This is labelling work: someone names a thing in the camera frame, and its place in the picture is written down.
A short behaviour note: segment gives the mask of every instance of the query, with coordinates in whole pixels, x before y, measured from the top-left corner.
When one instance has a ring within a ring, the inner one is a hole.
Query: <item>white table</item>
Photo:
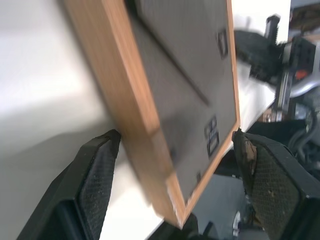
[[[0,1],[0,239],[16,239],[51,181],[80,146],[114,127],[70,21],[57,0]],[[265,30],[281,16],[288,35],[290,0],[233,0],[234,26]],[[239,65],[241,127],[274,93]],[[101,238],[146,238],[160,223],[120,147]]]

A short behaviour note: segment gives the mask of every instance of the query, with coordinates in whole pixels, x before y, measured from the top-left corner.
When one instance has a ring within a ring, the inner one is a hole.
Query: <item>dark gray panel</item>
[[[172,49],[171,57],[172,52],[177,51],[175,54],[178,57],[174,57],[174,61],[204,93],[209,104],[203,102],[154,38],[133,16],[131,24],[161,127],[172,153],[181,191],[187,200],[197,185],[197,174],[204,174],[234,126],[236,107],[231,57],[227,55],[222,60],[215,38],[218,32],[225,28],[228,47],[230,46],[226,2],[172,2],[173,5],[168,0],[151,0],[148,1],[150,5],[147,9],[157,16],[159,22],[163,20],[163,34],[168,41],[165,49]],[[159,34],[157,39],[163,43]],[[220,144],[209,158],[208,139],[204,132],[205,126],[214,116]]]

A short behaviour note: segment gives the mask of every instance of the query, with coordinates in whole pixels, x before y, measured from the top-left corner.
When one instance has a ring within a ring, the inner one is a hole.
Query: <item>white surface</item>
[[[263,32],[281,16],[288,34],[290,0],[233,0],[235,27]],[[51,181],[79,147],[113,127],[60,0],[0,1],[0,239],[16,239]],[[241,126],[273,101],[268,87],[237,66]],[[142,240],[162,221],[125,156],[116,163],[101,239]]]

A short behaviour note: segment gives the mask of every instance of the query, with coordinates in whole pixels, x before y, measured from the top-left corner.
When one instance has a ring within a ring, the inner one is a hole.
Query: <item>wood grain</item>
[[[155,211],[182,227],[240,125],[231,0],[227,1],[236,123],[185,204],[123,0],[65,0],[140,183]]]

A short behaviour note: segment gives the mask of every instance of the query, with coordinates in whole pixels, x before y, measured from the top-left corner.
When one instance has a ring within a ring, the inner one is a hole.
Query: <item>wooden frame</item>
[[[126,153],[155,211],[182,227],[240,125],[231,0],[227,0],[236,123],[185,202],[123,0],[65,0]]]

